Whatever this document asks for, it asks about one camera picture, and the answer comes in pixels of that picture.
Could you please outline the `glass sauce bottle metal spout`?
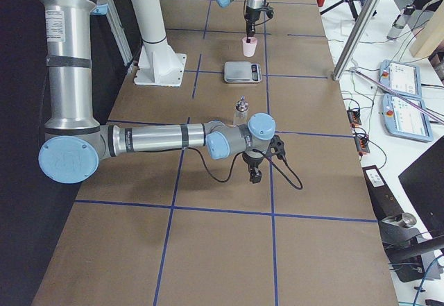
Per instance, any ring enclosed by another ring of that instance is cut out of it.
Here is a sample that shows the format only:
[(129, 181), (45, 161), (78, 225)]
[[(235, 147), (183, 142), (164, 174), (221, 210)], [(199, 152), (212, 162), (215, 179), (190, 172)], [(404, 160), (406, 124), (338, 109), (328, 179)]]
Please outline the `glass sauce bottle metal spout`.
[(248, 102), (246, 101), (245, 96), (241, 96), (241, 98), (235, 104), (233, 125), (238, 126), (241, 124), (245, 124), (247, 120), (248, 120)]

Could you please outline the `white digital kitchen scale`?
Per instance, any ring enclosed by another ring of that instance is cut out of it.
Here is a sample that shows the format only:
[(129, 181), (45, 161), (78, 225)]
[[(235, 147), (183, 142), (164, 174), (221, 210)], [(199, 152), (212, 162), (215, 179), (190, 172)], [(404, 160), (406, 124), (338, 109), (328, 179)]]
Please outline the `white digital kitchen scale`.
[(224, 64), (224, 81), (227, 83), (260, 83), (261, 67), (248, 61), (227, 61)]

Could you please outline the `orange black electronics module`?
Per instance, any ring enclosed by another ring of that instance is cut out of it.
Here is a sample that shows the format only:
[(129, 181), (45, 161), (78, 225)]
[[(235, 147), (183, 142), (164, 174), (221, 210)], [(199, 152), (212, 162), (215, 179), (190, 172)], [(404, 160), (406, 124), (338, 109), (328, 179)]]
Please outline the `orange black electronics module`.
[(347, 109), (347, 116), (352, 130), (352, 134), (355, 140), (355, 146), (357, 148), (358, 154), (362, 157), (363, 155), (369, 154), (369, 136), (368, 133), (361, 127), (360, 111), (356, 109)]

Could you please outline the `thin metal rod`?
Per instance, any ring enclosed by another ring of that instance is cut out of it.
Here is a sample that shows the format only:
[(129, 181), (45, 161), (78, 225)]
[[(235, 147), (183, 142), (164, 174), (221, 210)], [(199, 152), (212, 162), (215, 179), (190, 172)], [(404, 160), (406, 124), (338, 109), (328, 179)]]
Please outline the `thin metal rod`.
[(377, 86), (378, 88), (380, 88), (381, 90), (385, 91), (386, 93), (389, 93), (393, 96), (396, 96), (397, 98), (399, 98), (399, 100), (404, 101), (405, 103), (409, 104), (410, 106), (412, 106), (413, 108), (417, 109), (419, 112), (421, 112), (424, 115), (427, 115), (430, 119), (434, 120), (435, 122), (437, 122), (438, 124), (443, 125), (444, 121), (443, 119), (437, 117), (435, 114), (431, 113), (430, 111), (428, 111), (427, 109), (424, 109), (418, 105), (416, 105), (415, 103), (412, 103), (410, 101), (410, 97), (405, 98), (403, 97), (401, 94), (398, 94), (397, 92), (393, 91), (392, 89), (390, 89), (389, 87), (384, 86), (383, 84), (381, 84), (380, 82), (368, 77), (367, 75), (363, 74), (362, 72), (360, 72), (357, 68), (352, 67), (350, 68), (350, 72), (355, 73), (358, 76), (361, 76), (362, 78), (364, 78), (365, 80), (370, 81), (373, 85)]

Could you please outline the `black box white label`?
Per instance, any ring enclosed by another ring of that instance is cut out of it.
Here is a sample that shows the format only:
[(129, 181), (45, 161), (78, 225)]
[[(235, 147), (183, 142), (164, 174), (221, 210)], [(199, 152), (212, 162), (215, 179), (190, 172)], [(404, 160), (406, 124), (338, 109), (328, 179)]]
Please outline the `black box white label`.
[(363, 167), (366, 186), (378, 221), (404, 212), (393, 192), (375, 165)]

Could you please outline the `near teach pendant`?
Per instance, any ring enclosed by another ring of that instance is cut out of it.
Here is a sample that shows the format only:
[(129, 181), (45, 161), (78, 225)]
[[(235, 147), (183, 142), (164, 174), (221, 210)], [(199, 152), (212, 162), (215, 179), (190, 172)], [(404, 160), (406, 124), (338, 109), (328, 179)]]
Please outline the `near teach pendant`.
[(382, 116), (389, 134), (395, 137), (431, 142), (434, 139), (429, 117), (414, 108), (422, 108), (424, 101), (418, 97), (404, 96), (409, 103), (392, 95), (385, 94), (382, 99)]

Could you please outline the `teach pendant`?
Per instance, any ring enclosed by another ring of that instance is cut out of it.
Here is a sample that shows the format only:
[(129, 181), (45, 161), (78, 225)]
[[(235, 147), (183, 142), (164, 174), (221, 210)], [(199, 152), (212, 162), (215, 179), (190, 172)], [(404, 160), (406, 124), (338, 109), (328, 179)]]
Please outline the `teach pendant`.
[(404, 96), (409, 103), (392, 95), (385, 94), (382, 99), (382, 116), (389, 134), (395, 137), (431, 142), (434, 139), (429, 117), (414, 108), (422, 108), (424, 101), (418, 97)]
[(401, 95), (422, 96), (420, 68), (416, 65), (383, 60), (379, 67), (379, 82)]

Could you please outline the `far teach pendant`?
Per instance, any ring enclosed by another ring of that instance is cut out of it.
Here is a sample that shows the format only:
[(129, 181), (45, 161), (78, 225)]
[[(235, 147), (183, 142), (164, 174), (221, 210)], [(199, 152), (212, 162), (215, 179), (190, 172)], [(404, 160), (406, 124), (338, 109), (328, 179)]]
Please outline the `far teach pendant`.
[(420, 68), (416, 65), (383, 60), (379, 67), (379, 82), (401, 95), (422, 96)]

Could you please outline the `black monitor corner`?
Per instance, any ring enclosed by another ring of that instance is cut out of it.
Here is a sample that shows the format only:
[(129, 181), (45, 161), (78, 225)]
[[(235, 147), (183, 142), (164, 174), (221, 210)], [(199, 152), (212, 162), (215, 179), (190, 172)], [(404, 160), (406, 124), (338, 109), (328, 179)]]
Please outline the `black monitor corner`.
[(443, 137), (400, 175), (413, 208), (428, 230), (443, 231)]

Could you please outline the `wooden beam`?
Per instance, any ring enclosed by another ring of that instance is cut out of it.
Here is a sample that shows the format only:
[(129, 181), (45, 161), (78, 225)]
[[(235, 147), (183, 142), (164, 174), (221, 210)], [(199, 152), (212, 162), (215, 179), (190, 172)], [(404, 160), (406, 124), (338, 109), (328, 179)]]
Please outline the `wooden beam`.
[(424, 58), (443, 46), (443, 0), (427, 0), (422, 10), (434, 10), (431, 19), (416, 35), (410, 52), (415, 58)]

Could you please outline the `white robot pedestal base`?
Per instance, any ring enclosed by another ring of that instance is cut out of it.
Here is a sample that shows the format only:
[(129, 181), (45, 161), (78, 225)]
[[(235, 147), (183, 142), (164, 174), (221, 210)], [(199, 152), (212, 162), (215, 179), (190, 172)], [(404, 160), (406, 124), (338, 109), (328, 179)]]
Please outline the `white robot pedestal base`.
[(135, 84), (179, 87), (187, 56), (175, 53), (167, 41), (160, 0), (131, 0), (143, 47)]

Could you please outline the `aluminium frame post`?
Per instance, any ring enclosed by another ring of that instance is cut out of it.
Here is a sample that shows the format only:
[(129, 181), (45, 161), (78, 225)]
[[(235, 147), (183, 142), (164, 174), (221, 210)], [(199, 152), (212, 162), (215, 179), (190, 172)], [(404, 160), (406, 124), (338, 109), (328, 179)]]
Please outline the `aluminium frame post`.
[(351, 61), (353, 53), (357, 48), (361, 36), (363, 35), (366, 27), (373, 16), (373, 13), (379, 3), (379, 0), (366, 0), (362, 11), (360, 12), (355, 25), (351, 31), (351, 34), (345, 43), (344, 49), (339, 57), (339, 60), (332, 72), (332, 79), (339, 81), (348, 65)]

